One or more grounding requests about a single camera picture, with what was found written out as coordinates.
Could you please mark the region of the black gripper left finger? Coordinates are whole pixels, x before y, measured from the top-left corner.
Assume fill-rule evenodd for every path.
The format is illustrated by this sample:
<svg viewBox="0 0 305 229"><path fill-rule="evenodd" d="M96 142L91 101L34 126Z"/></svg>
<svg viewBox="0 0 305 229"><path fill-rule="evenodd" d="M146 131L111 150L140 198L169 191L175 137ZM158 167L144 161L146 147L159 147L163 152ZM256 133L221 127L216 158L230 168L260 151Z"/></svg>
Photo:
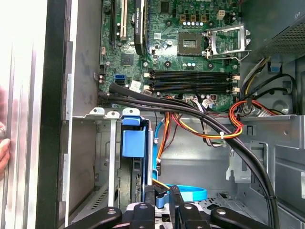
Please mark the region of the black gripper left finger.
<svg viewBox="0 0 305 229"><path fill-rule="evenodd" d="M144 188L144 202L129 205L124 213L105 207L67 226L68 229L153 229L155 228L155 187Z"/></svg>

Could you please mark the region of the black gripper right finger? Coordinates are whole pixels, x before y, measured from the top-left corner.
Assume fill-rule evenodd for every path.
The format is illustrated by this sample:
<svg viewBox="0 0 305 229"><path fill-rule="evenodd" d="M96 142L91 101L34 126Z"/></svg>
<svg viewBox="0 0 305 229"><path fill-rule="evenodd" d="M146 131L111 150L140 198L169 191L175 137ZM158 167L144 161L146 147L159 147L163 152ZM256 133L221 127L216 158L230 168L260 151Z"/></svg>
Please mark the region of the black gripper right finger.
<svg viewBox="0 0 305 229"><path fill-rule="evenodd" d="M174 229L265 229L267 226L225 207L213 208L210 214L184 202L177 186L169 189L170 216Z"/></svg>

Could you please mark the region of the person's right hand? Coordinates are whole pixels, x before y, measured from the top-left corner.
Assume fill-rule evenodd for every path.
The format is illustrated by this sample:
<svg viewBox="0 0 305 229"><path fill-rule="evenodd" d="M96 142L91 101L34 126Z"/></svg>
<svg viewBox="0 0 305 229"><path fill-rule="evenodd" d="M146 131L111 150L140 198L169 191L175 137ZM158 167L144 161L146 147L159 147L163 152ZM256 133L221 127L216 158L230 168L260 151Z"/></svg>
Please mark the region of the person's right hand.
<svg viewBox="0 0 305 229"><path fill-rule="evenodd" d="M4 139L0 143L0 179L3 180L5 167L10 159L10 140Z"/></svg>

